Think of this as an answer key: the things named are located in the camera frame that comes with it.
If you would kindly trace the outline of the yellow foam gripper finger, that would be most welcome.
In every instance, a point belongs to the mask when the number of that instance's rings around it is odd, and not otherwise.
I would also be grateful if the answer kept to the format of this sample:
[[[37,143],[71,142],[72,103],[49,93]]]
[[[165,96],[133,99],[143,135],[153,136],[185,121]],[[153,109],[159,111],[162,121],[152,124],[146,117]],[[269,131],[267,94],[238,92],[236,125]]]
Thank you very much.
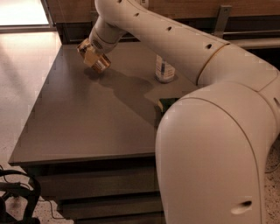
[[[87,47],[84,54],[84,63],[92,67],[100,59],[101,55],[92,47]]]

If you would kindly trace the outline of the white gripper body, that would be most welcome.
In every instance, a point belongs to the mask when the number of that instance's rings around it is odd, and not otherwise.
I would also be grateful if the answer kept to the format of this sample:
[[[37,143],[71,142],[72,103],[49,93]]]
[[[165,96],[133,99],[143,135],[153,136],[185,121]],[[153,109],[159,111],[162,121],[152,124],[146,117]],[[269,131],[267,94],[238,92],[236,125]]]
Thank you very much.
[[[98,17],[89,34],[89,42],[98,53],[111,52],[126,31],[107,23]]]

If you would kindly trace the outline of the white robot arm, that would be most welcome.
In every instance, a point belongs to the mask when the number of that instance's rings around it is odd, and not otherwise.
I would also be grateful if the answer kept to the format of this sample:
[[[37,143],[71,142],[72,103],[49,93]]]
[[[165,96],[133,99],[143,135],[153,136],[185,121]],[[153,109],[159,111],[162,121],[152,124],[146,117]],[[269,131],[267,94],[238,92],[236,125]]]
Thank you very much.
[[[166,224],[265,224],[265,166],[279,134],[278,70],[135,0],[94,4],[99,17],[89,39],[96,53],[109,53],[129,32],[197,86],[157,128]]]

